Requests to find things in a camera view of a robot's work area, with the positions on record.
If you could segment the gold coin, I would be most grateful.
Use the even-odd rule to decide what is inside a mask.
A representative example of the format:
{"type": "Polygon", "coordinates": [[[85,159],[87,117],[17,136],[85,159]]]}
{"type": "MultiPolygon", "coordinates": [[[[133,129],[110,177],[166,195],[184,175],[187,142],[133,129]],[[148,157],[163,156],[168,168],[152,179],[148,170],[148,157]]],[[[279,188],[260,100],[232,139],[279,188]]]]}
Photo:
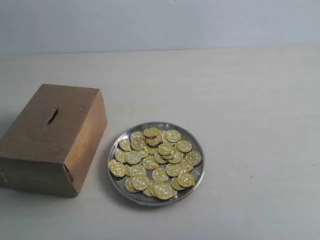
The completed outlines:
{"type": "Polygon", "coordinates": [[[196,179],[192,173],[184,172],[177,177],[177,182],[181,187],[189,188],[195,185],[196,179]]]}
{"type": "Polygon", "coordinates": [[[111,160],[108,163],[108,169],[116,177],[123,177],[127,174],[126,166],[123,163],[118,162],[116,160],[111,160]]]}
{"type": "Polygon", "coordinates": [[[159,167],[159,164],[155,161],[154,156],[150,155],[150,156],[145,157],[142,160],[142,166],[146,170],[155,170],[156,168],[159,167]]]}
{"type": "Polygon", "coordinates": [[[174,190],[169,183],[159,183],[154,187],[155,196],[160,200],[168,200],[173,196],[174,190]]]}
{"type": "Polygon", "coordinates": [[[180,141],[181,134],[175,129],[170,129],[165,133],[165,137],[169,142],[176,143],[180,141]]]}
{"type": "Polygon", "coordinates": [[[201,153],[195,150],[188,152],[185,158],[186,160],[190,161],[193,164],[193,166],[199,165],[202,161],[201,153]]]}

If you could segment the gold coin centre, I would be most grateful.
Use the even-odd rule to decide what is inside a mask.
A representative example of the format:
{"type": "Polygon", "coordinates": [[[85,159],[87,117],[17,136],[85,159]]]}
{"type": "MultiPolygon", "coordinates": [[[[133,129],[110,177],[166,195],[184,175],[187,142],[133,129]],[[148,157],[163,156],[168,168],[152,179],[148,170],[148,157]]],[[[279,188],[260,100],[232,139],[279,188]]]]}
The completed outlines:
{"type": "Polygon", "coordinates": [[[142,166],[146,170],[155,170],[156,168],[159,167],[159,164],[155,161],[154,156],[150,155],[150,156],[145,157],[142,160],[142,166]]]}

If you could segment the cardboard coin box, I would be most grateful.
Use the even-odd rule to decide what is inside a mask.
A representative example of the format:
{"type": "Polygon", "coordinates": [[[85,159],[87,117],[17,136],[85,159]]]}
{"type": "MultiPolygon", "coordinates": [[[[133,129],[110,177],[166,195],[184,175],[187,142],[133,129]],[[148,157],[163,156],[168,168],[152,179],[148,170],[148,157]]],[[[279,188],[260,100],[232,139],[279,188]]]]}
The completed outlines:
{"type": "Polygon", "coordinates": [[[0,141],[0,185],[76,197],[107,126],[97,88],[42,84],[0,141]]]}

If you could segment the gold coin right front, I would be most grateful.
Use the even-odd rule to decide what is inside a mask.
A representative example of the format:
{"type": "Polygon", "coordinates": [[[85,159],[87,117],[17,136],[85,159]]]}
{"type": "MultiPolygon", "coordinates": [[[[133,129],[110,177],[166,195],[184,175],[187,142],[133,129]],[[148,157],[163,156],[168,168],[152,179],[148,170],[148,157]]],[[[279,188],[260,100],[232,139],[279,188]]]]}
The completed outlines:
{"type": "Polygon", "coordinates": [[[192,173],[184,172],[177,177],[177,182],[181,187],[189,188],[195,185],[196,179],[192,173]]]}

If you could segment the gold coin far right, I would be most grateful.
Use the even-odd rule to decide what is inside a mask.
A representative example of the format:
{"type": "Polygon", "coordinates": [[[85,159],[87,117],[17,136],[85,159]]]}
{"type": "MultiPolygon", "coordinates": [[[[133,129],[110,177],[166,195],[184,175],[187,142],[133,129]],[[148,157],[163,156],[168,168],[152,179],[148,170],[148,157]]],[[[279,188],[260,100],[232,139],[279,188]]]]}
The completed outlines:
{"type": "Polygon", "coordinates": [[[195,150],[188,152],[185,158],[186,160],[190,161],[193,164],[193,166],[199,165],[202,161],[201,153],[195,150]]]}

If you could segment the gold coin back right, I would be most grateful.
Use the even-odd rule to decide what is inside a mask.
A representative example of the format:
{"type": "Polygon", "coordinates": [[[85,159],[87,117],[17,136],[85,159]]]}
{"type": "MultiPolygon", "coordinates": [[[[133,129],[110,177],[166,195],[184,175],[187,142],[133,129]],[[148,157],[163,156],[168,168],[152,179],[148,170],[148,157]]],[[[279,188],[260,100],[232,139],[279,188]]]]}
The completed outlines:
{"type": "Polygon", "coordinates": [[[181,134],[175,129],[170,129],[165,133],[165,137],[169,142],[176,143],[180,141],[181,134]]]}

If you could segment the round steel plate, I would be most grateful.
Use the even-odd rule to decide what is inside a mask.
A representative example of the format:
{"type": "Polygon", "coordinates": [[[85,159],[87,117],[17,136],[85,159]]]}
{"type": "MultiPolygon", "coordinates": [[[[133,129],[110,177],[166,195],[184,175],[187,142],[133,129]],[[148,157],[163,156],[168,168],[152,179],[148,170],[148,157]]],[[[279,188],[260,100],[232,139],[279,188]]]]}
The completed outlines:
{"type": "Polygon", "coordinates": [[[116,139],[106,164],[110,180],[121,195],[142,206],[160,207],[184,199],[199,186],[204,176],[204,161],[204,151],[189,131],[168,122],[146,122],[128,129],[116,139]],[[181,134],[180,141],[169,142],[166,139],[168,130],[177,130],[181,134]],[[187,153],[191,151],[202,155],[197,166],[186,160],[187,153]],[[158,168],[146,170],[143,167],[142,160],[147,156],[154,156],[158,168]],[[123,163],[126,175],[114,176],[108,167],[110,161],[123,163]],[[194,186],[178,184],[178,176],[186,172],[194,175],[194,186]],[[171,198],[161,200],[156,197],[154,187],[160,183],[171,185],[171,198]]]}

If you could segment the gold coin front left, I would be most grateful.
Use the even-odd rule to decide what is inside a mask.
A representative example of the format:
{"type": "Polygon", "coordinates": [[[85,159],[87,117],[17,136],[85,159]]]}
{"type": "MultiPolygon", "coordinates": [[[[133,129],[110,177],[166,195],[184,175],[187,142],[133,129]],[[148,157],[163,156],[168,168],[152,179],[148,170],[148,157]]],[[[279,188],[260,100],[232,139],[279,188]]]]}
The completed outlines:
{"type": "Polygon", "coordinates": [[[123,163],[118,162],[116,160],[111,160],[108,163],[108,169],[116,177],[123,177],[127,174],[126,166],[123,163]]]}

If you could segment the gold coin front bottom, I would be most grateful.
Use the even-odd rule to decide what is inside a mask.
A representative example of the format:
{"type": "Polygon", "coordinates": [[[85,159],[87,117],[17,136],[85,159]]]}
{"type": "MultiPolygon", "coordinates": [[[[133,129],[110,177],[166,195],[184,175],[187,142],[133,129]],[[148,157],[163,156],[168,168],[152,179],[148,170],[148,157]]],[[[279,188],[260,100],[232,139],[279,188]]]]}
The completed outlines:
{"type": "Polygon", "coordinates": [[[160,200],[168,200],[173,196],[174,190],[169,183],[159,183],[154,187],[155,196],[160,200]]]}

